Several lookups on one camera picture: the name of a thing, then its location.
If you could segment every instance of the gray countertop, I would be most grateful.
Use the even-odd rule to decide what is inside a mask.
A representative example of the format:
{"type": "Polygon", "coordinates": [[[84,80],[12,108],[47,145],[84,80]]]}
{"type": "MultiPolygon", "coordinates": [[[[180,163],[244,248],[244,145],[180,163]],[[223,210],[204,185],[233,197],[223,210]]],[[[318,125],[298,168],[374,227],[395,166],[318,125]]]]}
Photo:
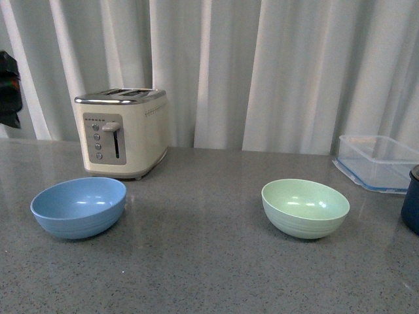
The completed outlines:
{"type": "Polygon", "coordinates": [[[87,177],[78,143],[0,140],[0,312],[417,313],[419,236],[404,196],[355,185],[331,156],[170,148],[140,181],[123,181],[119,221],[84,240],[36,222],[33,197],[87,177]],[[318,240],[267,219],[262,187],[298,178],[351,205],[318,240]]]}

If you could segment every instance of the curtain fold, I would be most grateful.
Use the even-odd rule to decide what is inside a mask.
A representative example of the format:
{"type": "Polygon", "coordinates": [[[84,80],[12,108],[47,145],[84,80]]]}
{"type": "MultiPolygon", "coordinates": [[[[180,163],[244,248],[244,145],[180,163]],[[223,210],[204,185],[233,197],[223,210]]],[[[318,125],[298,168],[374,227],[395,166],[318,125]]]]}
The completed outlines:
{"type": "Polygon", "coordinates": [[[342,134],[419,150],[419,0],[0,0],[22,129],[77,141],[73,99],[160,88],[170,145],[335,154],[342,134]]]}

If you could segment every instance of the plastic bowl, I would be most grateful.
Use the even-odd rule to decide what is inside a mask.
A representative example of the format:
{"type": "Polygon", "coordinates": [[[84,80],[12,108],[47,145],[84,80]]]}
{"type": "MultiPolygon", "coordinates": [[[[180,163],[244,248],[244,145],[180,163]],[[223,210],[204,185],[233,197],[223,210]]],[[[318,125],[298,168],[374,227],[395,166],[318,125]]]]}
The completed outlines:
{"type": "Polygon", "coordinates": [[[348,200],[320,183],[284,179],[262,189],[264,211],[282,232],[303,239],[317,239],[334,232],[349,212],[348,200]]]}
{"type": "Polygon", "coordinates": [[[89,177],[47,188],[32,200],[31,211],[50,234],[82,239],[111,227],[124,211],[126,187],[118,180],[89,177]]]}

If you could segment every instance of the toaster lever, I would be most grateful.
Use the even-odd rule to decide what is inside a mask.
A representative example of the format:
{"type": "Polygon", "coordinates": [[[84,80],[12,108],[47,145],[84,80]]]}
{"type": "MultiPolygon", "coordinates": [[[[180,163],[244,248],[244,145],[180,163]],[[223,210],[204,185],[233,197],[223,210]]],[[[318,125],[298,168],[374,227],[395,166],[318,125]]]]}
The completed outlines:
{"type": "Polygon", "coordinates": [[[102,131],[104,132],[115,132],[119,130],[120,124],[118,122],[106,122],[104,126],[102,126],[102,131]]]}

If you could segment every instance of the toaster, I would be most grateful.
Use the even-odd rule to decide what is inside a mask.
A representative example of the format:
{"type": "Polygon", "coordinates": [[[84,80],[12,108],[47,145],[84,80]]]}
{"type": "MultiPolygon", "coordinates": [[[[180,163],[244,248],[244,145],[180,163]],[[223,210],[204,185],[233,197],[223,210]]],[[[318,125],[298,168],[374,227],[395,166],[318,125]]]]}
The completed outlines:
{"type": "Polygon", "coordinates": [[[166,155],[164,90],[115,88],[74,99],[83,164],[96,176],[140,179],[166,155]]]}

